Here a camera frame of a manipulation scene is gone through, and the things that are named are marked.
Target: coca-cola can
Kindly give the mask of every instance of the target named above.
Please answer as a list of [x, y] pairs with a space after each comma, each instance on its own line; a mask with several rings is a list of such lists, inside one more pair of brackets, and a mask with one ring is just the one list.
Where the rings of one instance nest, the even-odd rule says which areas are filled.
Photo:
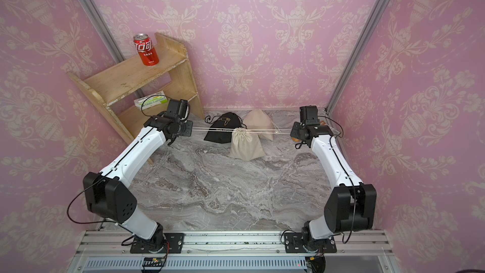
[[155, 47], [148, 36], [148, 34], [140, 33], [136, 34], [133, 37], [133, 43], [136, 46], [136, 50], [142, 58], [142, 62], [144, 65], [156, 65], [159, 62], [157, 52], [155, 51]]

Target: green and white package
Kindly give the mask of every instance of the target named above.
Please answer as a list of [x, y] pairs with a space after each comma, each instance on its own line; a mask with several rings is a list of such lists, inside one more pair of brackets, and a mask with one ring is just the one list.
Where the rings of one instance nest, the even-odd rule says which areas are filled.
[[145, 99], [147, 101], [145, 101], [145, 103], [143, 104], [143, 109], [159, 104], [164, 104], [168, 101], [164, 95], [165, 94], [163, 93], [163, 91], [160, 91], [142, 98], [135, 99], [135, 106], [139, 109], [142, 109], [142, 104]]

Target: damask pattern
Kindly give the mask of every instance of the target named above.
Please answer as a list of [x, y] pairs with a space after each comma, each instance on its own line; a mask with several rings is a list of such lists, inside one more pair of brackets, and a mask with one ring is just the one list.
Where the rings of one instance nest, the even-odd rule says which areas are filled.
[[[67, 204], [83, 175], [125, 145], [65, 71], [86, 77], [114, 62], [77, 0], [1, 4], [2, 270], [61, 273], [85, 230], [67, 219]], [[131, 38], [123, 13], [102, 10], [119, 38]], [[94, 218], [82, 199], [71, 211]]]
[[325, 106], [375, 0], [94, 1], [125, 56], [132, 33], [185, 42], [202, 104], [217, 108]]
[[403, 272], [485, 268], [482, 7], [391, 0], [334, 112]]

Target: wooden shelf board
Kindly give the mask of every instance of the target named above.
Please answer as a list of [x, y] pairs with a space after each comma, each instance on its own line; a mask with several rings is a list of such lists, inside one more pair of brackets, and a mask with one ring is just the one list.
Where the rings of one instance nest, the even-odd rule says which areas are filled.
[[[183, 86], [180, 86], [175, 82], [168, 83], [163, 88], [161, 88], [161, 90], [165, 93], [165, 95], [167, 95], [167, 97], [177, 100], [192, 100], [194, 97], [197, 96], [196, 93], [184, 89]], [[146, 115], [150, 116], [157, 115], [158, 113], [165, 111], [167, 109], [167, 106], [168, 102], [146, 109], [144, 108], [143, 112]], [[134, 137], [136, 137], [140, 133], [140, 130], [143, 128], [143, 124], [148, 120], [148, 117], [144, 116], [140, 109], [138, 109], [134, 105], [121, 112], [121, 114], [118, 115], [118, 118]]]
[[187, 60], [185, 55], [160, 44], [155, 46], [155, 50], [160, 62], [154, 66], [144, 65], [140, 57], [135, 55], [89, 77], [84, 82], [93, 88], [107, 105], [112, 105]]

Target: gray marble surface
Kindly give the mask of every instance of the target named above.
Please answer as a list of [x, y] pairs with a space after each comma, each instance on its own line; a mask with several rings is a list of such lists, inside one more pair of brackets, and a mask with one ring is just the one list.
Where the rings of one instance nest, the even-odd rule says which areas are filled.
[[[297, 110], [266, 113], [283, 129], [299, 120]], [[190, 120], [208, 126], [193, 115]], [[140, 209], [165, 230], [300, 229], [323, 214], [331, 189], [311, 149], [296, 150], [289, 135], [279, 134], [261, 139], [266, 156], [242, 161], [227, 156], [230, 143], [206, 142], [205, 134], [193, 131], [159, 148], [154, 165], [146, 163], [130, 186]]]

